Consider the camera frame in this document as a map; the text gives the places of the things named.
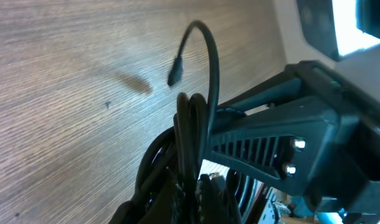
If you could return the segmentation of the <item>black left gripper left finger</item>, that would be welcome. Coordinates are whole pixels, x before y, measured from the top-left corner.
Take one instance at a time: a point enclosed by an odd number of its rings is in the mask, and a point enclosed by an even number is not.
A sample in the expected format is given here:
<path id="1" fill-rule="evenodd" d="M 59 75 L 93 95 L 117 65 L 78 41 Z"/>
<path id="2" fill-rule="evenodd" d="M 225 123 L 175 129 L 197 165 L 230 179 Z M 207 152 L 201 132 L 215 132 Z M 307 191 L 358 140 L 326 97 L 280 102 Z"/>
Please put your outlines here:
<path id="1" fill-rule="evenodd" d="M 185 184 L 181 175 L 169 177 L 156 199 L 149 192 L 138 192 L 122 203 L 110 219 L 112 224 L 130 223 L 185 223 Z"/>

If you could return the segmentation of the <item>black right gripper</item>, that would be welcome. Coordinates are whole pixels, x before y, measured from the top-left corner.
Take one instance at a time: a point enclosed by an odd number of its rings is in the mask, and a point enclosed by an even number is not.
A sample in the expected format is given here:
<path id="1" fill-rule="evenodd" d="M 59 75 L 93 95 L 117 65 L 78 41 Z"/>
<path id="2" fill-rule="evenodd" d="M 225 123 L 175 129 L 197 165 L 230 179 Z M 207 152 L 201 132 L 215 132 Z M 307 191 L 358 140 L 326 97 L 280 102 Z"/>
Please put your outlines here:
<path id="1" fill-rule="evenodd" d="M 379 105 L 318 62 L 285 71 L 290 101 L 216 129 L 205 158 L 300 196 L 313 212 L 380 222 Z"/>

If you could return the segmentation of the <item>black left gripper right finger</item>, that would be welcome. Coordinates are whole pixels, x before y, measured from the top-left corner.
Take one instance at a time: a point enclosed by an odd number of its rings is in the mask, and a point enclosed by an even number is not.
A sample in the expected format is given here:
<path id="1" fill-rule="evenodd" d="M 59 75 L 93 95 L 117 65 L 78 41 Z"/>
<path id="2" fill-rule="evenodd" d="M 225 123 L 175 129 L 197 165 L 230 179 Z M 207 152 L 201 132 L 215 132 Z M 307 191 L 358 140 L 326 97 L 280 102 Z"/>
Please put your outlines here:
<path id="1" fill-rule="evenodd" d="M 202 174 L 197 183 L 197 223 L 242 223 L 238 203 L 230 189 L 223 191 L 226 201 L 220 195 L 217 186 L 208 175 Z"/>

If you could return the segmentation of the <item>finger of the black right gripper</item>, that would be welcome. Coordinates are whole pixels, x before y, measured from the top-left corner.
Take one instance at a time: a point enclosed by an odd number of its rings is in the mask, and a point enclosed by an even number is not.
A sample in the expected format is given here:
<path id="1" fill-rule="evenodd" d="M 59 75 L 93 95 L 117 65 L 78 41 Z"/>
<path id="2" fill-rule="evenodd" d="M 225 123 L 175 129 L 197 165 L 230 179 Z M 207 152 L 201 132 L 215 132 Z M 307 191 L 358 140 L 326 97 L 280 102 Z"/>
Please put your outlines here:
<path id="1" fill-rule="evenodd" d="M 302 80 L 294 75 L 279 73 L 219 105 L 219 113 L 244 114 L 258 106 L 274 104 L 274 114 L 294 114 L 299 111 L 295 101 L 299 99 Z"/>

